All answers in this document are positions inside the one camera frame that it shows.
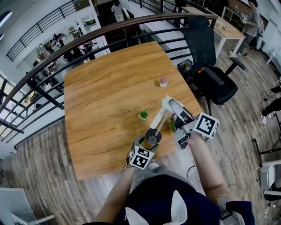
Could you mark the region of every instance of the chair armrest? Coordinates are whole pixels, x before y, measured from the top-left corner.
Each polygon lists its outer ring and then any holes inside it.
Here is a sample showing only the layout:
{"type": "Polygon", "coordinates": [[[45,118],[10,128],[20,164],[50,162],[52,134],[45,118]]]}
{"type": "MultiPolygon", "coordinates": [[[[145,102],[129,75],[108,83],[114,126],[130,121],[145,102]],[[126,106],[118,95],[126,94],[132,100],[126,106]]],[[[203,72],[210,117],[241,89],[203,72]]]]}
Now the chair armrest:
{"type": "Polygon", "coordinates": [[[218,75],[216,75],[212,70],[210,70],[210,68],[208,68],[208,67],[205,68],[203,70],[203,73],[207,76],[207,79],[210,82],[215,82],[219,86],[224,85],[224,81],[222,79],[220,79],[220,77],[218,75]]]}
{"type": "Polygon", "coordinates": [[[232,62],[234,62],[236,65],[238,65],[242,70],[245,70],[246,67],[244,66],[244,64],[242,62],[240,62],[238,59],[234,58],[234,57],[230,57],[229,58],[232,62]]]}

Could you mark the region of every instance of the hand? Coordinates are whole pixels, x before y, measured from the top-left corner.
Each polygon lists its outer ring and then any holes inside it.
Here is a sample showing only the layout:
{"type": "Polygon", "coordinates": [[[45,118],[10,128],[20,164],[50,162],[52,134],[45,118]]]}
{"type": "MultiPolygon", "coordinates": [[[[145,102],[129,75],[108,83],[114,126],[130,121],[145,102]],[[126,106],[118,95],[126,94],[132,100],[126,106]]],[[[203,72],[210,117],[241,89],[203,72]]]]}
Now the hand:
{"type": "Polygon", "coordinates": [[[188,139],[187,143],[189,145],[195,145],[196,143],[198,143],[201,140],[204,141],[202,138],[202,135],[196,131],[193,131],[189,134],[189,139],[188,139]]]}

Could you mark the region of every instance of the white rabbit ear print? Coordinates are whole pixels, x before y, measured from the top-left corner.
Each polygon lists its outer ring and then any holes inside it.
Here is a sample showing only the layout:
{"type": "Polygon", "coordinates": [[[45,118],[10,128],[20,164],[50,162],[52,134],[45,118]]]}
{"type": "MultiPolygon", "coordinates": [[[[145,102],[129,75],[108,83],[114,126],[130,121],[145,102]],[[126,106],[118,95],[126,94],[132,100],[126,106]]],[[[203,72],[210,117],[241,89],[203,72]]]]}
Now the white rabbit ear print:
{"type": "Polygon", "coordinates": [[[165,223],[164,225],[181,225],[187,220],[186,204],[177,190],[174,191],[172,198],[171,218],[171,223],[165,223]]]}
{"type": "MultiPolygon", "coordinates": [[[[142,218],[135,210],[126,207],[126,216],[130,225],[149,225],[147,221],[142,218]]],[[[171,206],[170,223],[164,225],[181,225],[187,220],[187,208],[183,198],[178,191],[174,191],[171,206]]]]}
{"type": "Polygon", "coordinates": [[[149,225],[135,210],[128,207],[125,210],[130,225],[149,225]]]}

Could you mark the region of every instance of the chair seat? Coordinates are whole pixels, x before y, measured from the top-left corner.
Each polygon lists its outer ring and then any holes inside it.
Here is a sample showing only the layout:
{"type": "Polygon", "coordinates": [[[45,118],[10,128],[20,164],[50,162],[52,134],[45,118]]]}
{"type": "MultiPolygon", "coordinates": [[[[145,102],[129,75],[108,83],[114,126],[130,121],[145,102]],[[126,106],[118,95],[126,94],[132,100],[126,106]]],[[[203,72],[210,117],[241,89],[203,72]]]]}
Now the chair seat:
{"type": "Polygon", "coordinates": [[[209,67],[217,76],[224,81],[224,84],[219,86],[208,85],[204,88],[204,95],[212,100],[217,105],[227,102],[237,92],[238,87],[231,78],[226,76],[224,72],[217,67],[209,67]]]}

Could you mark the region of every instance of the lower floor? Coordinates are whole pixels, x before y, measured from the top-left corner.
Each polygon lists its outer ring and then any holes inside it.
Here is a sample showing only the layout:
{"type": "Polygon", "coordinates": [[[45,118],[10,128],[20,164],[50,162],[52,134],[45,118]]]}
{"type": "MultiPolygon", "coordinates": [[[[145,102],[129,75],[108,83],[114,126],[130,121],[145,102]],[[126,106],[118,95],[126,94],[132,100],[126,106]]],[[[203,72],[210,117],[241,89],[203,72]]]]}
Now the lower floor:
{"type": "MultiPolygon", "coordinates": [[[[216,66],[223,71],[231,65],[227,51],[234,46],[227,41],[221,51],[216,66]]],[[[252,139],[258,140],[260,150],[272,148],[280,130],[275,117],[264,126],[260,121],[260,110],[272,102],[263,100],[262,91],[270,96],[270,88],[275,86],[279,75],[266,56],[257,51],[249,51],[247,57],[239,57],[246,71],[235,69],[229,76],[238,86],[235,96],[224,105],[212,105],[213,116],[220,121],[215,139],[208,146],[223,171],[228,188],[241,200],[251,201],[257,223],[271,224],[278,215],[279,207],[269,209],[269,217],[263,218],[267,202],[263,197],[258,177],[258,160],[252,139]]],[[[198,99],[203,111],[207,111],[205,98],[198,99]]],[[[1,182],[11,187],[24,188],[35,215],[40,218],[54,214],[49,224],[80,225],[90,222],[99,212],[107,195],[117,182],[121,171],[78,181],[69,153],[65,121],[61,120],[17,146],[18,153],[0,162],[4,171],[1,182]]],[[[278,153],[268,155],[263,160],[280,159],[278,153]]],[[[193,165],[190,150],[175,151],[155,159],[171,170],[186,177],[193,165]]],[[[280,172],[277,170],[277,181],[280,172]]],[[[202,192],[196,168],[189,172],[188,179],[202,192]]]]}

